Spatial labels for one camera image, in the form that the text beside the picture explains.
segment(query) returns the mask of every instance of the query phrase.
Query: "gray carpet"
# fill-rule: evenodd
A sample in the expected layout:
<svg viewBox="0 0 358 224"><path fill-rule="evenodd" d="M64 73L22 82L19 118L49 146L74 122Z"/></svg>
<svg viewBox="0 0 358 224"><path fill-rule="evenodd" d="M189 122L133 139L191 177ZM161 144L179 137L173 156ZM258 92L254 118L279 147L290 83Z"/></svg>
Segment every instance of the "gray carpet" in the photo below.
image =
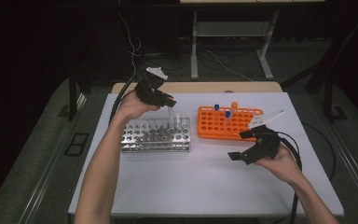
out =
<svg viewBox="0 0 358 224"><path fill-rule="evenodd" d="M247 76L254 81L265 80L255 49L260 42L252 39L240 40L235 48L221 46L218 43L200 42L199 81L246 81L242 76L234 74L221 64L214 56L225 63L226 67ZM274 75L274 80L285 81L309 66L318 62L329 46L326 40L305 40L302 42L285 40L272 42L267 53L268 63ZM180 57L150 56L145 64L161 66L169 76L169 81L191 81L188 63L188 46ZM304 128L321 161L326 173L333 170L333 156L326 137L336 152L337 167L332 179L339 199L341 200L345 217L340 217L341 223L358 223L358 187L353 181L347 166L337 152L337 144L332 141L329 125L334 126L352 156L358 163L358 110L348 100L339 88L334 90L333 104L340 106L348 119L337 120L329 124L321 116L322 95L308 95L304 91L307 79L304 78L287 88L297 114L305 123ZM34 131L16 164L0 188L0 223L68 223L67 210L72 200L81 167L90 146L96 124L103 108L106 94L110 87L95 87L91 94L86 95L86 101L79 108L74 121L67 121L62 114L67 112L69 103L67 80L61 84L46 106L45 113L36 124ZM79 157L64 156L75 133L88 133L89 138L83 154ZM260 223L273 223L276 218L262 218ZM115 222L134 223L132 219L117 219ZM210 219L140 219L138 223L211 223ZM214 219L214 223L246 223L240 218ZM299 217L296 223L307 223Z"/></svg>

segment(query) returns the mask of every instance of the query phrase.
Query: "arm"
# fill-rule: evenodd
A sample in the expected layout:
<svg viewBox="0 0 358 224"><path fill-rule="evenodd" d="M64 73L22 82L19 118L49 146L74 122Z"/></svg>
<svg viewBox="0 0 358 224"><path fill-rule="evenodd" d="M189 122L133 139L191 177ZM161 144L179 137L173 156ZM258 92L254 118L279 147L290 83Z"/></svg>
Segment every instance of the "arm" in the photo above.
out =
<svg viewBox="0 0 358 224"><path fill-rule="evenodd" d="M135 92L121 102L89 162L77 204L75 224L109 223L124 128L128 121L139 118L149 110L158 110L158 107L142 103Z"/></svg>
<svg viewBox="0 0 358 224"><path fill-rule="evenodd" d="M310 223L338 223L312 184L302 174L288 148L281 145L278 155L273 160L265 158L255 162L255 164L264 166L281 181L286 182L293 188Z"/></svg>

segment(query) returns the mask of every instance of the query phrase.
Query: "white table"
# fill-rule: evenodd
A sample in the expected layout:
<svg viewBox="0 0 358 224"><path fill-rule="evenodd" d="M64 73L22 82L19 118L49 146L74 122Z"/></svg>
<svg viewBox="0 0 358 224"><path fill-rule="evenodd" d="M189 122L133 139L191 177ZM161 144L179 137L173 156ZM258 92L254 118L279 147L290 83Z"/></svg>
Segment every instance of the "white table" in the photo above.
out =
<svg viewBox="0 0 358 224"><path fill-rule="evenodd" d="M200 105L221 106L237 101L239 107L260 108L265 113L286 113L268 124L270 129L296 139L303 172L336 216L342 205L302 128L295 109L284 92L175 93L174 111L191 118L189 153L122 154L117 191L112 209L115 217L279 217L290 214L294 192L269 171L227 155L244 151L254 143L198 138L197 110ZM107 128L116 94L109 94L88 157L69 207L74 214L83 176L90 158ZM167 107L145 113L142 118L168 117ZM299 205L297 213L304 215Z"/></svg>

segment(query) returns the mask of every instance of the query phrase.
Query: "orange rack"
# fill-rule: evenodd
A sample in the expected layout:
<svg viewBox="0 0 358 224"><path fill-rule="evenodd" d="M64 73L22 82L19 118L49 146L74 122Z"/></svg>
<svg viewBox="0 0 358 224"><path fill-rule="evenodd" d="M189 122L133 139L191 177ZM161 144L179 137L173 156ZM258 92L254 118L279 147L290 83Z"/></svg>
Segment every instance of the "orange rack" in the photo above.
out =
<svg viewBox="0 0 358 224"><path fill-rule="evenodd" d="M226 111L230 111L229 118L225 117ZM219 107L214 110L213 106L199 107L199 137L254 141L255 138L242 139L240 132L249 131L249 122L253 116L262 115L260 109Z"/></svg>

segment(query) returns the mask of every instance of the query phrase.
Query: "test tube rack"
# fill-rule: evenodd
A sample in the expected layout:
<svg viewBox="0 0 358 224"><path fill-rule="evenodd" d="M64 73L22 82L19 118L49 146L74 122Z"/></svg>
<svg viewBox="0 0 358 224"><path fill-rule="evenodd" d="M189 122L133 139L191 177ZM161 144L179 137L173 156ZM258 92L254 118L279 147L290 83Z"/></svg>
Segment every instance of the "test tube rack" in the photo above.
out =
<svg viewBox="0 0 358 224"><path fill-rule="evenodd" d="M262 115L261 109L222 107L214 110L213 106L199 107L198 132L199 137L254 141L254 138L242 139L240 132L249 131L248 127L253 116Z"/></svg>
<svg viewBox="0 0 358 224"><path fill-rule="evenodd" d="M122 152L190 151L190 118L133 119L125 127Z"/></svg>

